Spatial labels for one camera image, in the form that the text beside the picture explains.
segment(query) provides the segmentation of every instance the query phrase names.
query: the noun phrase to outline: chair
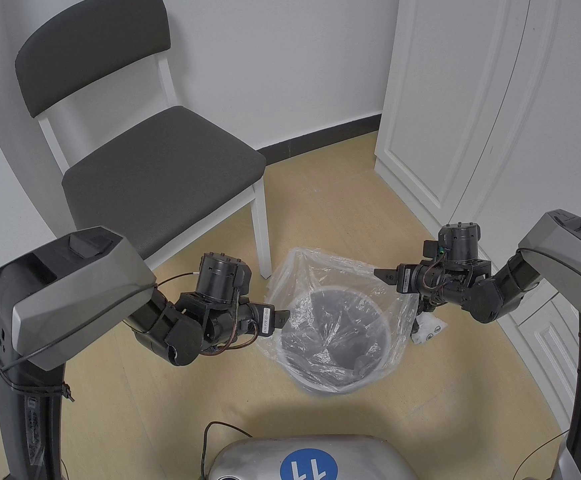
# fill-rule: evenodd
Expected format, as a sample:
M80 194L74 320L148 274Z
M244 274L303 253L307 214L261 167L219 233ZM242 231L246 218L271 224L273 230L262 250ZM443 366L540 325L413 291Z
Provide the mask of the chair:
M24 43L15 71L62 171L77 228L104 225L125 235L151 269L246 204L260 273L271 274L263 192L265 158L178 105L166 51L163 0L84 0ZM86 85L154 55L166 110L70 166L46 111Z

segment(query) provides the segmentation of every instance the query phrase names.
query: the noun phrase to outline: white chair frame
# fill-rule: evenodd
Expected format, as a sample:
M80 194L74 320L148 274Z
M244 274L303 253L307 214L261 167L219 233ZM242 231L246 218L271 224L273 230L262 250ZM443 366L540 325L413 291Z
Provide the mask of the white chair frame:
M173 77L170 68L168 67L166 52L156 54L155 60L157 61L162 89L166 95L167 107L170 108L179 105L177 94L174 91ZM50 126L50 121L48 120L46 111L37 116L37 121L39 122L41 131L44 133L44 137L46 137L48 146L55 157L59 169L62 174L65 173L70 166L68 165L66 156L57 141L55 132ZM272 266L270 263L268 220L266 218L263 177L233 197L230 201L217 208L213 213L197 221L182 234L173 238L170 242L146 259L146 264L151 268L151 270L154 270L170 257L180 252L188 244L198 239L206 233L206 231L214 228L217 224L222 222L222 220L228 218L247 204L250 204L251 215L253 217L254 242L257 248L259 271L263 278L268 279L272 274Z

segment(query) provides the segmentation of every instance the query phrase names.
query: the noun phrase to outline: light wood floor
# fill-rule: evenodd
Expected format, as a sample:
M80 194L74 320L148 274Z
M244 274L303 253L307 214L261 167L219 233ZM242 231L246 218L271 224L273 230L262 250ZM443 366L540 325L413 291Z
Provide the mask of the light wood floor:
M294 246L321 247L385 268L418 262L423 226L373 172L375 134L292 158L265 174L273 266ZM158 279L195 269L206 251L253 269L261 301L248 208L161 266ZM176 300L185 278L164 286ZM64 404L62 456L71 480L197 479L201 437L213 419L254 436L361 433L391 442L422 479L512 478L524 457L559 433L531 375L497 324L457 307L436 311L448 328L409 343L389 377L354 394L313 397L255 347L199 357L176 368L140 346L120 324L67 366L76 402ZM237 436L215 428L209 456ZM550 476L559 440L520 471ZM0 440L0 478L7 471Z

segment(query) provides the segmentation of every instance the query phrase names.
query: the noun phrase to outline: gray upholstery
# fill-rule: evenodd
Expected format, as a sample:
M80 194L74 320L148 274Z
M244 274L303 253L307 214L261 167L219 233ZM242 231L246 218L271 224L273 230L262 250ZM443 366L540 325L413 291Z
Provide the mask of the gray upholstery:
M263 176L265 158L184 107L154 115L73 165L77 228L106 226L143 259Z
M163 0L84 0L39 27L14 66L32 117L86 85L170 48Z

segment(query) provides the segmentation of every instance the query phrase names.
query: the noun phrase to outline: blue round sticker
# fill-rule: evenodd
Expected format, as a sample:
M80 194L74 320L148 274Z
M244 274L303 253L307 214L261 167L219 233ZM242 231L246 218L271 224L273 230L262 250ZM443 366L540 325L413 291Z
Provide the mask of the blue round sticker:
M304 448L284 459L279 476L281 480L336 480L337 463L322 450Z

